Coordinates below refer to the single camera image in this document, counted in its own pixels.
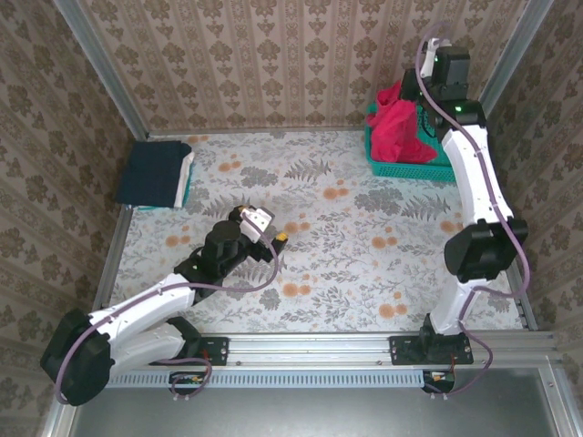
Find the wall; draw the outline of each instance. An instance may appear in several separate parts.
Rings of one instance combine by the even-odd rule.
[[[583,407],[583,3],[555,0],[490,117],[496,166],[527,221],[537,321]]]
[[[150,131],[361,125],[453,23],[477,97],[526,0],[80,0]]]
[[[89,309],[116,225],[129,133],[50,1],[0,2],[0,436],[34,435],[40,355]]]

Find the green plastic basket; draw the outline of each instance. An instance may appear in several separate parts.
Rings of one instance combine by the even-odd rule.
[[[367,114],[376,112],[376,103],[368,106]],[[454,170],[452,165],[441,147],[441,143],[436,139],[429,137],[421,128],[424,123],[424,110],[417,106],[417,137],[428,146],[431,146],[437,152],[437,158],[429,161],[427,164],[402,164],[397,162],[378,162],[371,158],[371,133],[372,129],[366,125],[364,129],[364,145],[366,147],[366,158],[373,167],[375,176],[385,176],[388,178],[409,178],[409,179],[430,179],[455,182]],[[427,130],[433,133],[433,128],[427,126]]]

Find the pink cloth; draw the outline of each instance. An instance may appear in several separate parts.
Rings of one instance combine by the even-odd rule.
[[[379,91],[376,114],[366,122],[373,130],[371,158],[379,162],[424,164],[437,152],[417,139],[416,103],[400,100],[401,82]]]

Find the basket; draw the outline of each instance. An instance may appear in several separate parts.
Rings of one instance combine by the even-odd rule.
[[[376,112],[376,103],[368,106],[367,114]],[[454,170],[452,165],[441,147],[441,143],[433,137],[429,137],[421,125],[424,122],[424,110],[417,106],[417,137],[426,145],[431,146],[437,152],[437,158],[426,164],[403,164],[397,162],[378,162],[371,158],[371,133],[372,129],[366,125],[364,129],[364,146],[366,147],[366,158],[373,167],[375,176],[385,176],[388,178],[409,178],[409,179],[430,179],[455,182]],[[430,133],[433,128],[426,126]]]

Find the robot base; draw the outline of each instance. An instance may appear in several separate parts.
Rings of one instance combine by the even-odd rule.
[[[425,316],[419,335],[389,337],[393,366],[415,364],[472,364],[474,355],[470,340],[464,333],[457,335],[436,334],[429,314]]]

